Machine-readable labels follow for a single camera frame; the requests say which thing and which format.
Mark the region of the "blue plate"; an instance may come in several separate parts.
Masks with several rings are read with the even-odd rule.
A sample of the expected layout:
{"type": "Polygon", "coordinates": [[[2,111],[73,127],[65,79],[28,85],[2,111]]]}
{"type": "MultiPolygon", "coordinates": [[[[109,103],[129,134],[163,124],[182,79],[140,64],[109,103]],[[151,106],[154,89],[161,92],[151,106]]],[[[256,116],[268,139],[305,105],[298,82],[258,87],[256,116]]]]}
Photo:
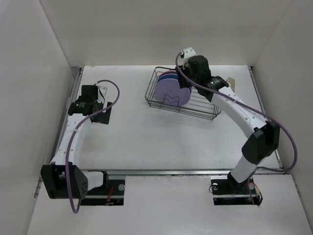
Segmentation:
{"type": "Polygon", "coordinates": [[[178,80],[178,75],[176,73],[163,74],[158,78],[157,83],[165,79],[178,80]]]}

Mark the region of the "lilac plate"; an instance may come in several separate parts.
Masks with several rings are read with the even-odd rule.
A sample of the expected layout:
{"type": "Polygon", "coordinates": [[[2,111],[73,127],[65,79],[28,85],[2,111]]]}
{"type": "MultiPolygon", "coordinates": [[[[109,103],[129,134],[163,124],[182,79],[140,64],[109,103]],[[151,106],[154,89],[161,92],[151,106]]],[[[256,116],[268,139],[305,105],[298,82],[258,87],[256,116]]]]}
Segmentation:
{"type": "Polygon", "coordinates": [[[179,87],[178,80],[165,79],[155,86],[155,96],[160,102],[173,106],[183,106],[187,104],[191,97],[191,88],[179,87]]]}

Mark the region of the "grey wire dish rack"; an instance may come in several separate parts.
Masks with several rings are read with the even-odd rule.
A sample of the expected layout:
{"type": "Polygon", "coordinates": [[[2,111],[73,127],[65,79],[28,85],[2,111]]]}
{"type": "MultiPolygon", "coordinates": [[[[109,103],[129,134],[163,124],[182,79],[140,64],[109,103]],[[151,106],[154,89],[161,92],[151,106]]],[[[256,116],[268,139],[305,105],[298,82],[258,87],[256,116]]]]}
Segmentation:
{"type": "Polygon", "coordinates": [[[182,113],[196,118],[213,120],[221,109],[211,104],[193,88],[180,88],[175,69],[155,67],[145,93],[151,107],[182,113]]]}

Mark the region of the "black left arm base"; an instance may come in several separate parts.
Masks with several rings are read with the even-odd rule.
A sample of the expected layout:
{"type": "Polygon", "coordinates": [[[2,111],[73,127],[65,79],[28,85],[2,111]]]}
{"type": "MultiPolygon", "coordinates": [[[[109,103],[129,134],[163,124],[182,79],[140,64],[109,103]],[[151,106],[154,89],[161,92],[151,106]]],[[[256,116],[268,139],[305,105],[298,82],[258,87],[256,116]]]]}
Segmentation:
{"type": "Polygon", "coordinates": [[[123,206],[125,180],[123,175],[110,175],[105,172],[102,186],[88,191],[81,206],[123,206]]]}

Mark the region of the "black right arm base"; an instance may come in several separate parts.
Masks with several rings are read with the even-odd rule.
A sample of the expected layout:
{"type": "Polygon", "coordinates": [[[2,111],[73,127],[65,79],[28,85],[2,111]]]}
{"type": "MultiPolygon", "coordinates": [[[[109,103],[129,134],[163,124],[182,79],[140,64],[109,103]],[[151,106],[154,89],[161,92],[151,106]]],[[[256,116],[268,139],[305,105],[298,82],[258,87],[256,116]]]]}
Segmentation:
{"type": "Polygon", "coordinates": [[[211,178],[209,191],[215,206],[256,205],[260,206],[263,196],[253,178],[249,182],[234,185],[227,178],[211,178]]]}

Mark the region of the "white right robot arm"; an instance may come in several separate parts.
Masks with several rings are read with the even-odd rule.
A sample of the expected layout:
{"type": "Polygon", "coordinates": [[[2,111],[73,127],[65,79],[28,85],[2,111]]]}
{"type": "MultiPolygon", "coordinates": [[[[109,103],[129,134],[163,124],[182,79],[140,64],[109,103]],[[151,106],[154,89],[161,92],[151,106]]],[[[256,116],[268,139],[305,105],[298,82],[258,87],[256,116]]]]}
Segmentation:
{"type": "Polygon", "coordinates": [[[279,145],[280,126],[266,115],[243,103],[220,76],[213,76],[208,60],[202,55],[175,59],[179,84],[182,88],[195,87],[198,93],[223,110],[242,130],[246,142],[242,156],[227,175],[227,189],[237,193],[244,188],[253,172],[279,145]]]}

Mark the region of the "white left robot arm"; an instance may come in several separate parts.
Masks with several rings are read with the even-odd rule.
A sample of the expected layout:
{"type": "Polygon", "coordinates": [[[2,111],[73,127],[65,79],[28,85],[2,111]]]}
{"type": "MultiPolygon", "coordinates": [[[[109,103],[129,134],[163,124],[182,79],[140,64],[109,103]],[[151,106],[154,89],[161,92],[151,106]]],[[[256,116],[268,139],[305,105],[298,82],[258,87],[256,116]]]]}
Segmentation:
{"type": "Polygon", "coordinates": [[[41,169],[41,178],[51,199],[68,199],[66,160],[74,199],[84,199],[91,190],[98,194],[109,190],[105,171],[82,171],[79,168],[80,153],[87,131],[93,123],[107,125],[110,121],[111,109],[89,117],[104,108],[104,103],[99,100],[100,95],[96,85],[83,85],[81,95],[69,107],[61,144],[50,164],[43,165],[41,169]]]}

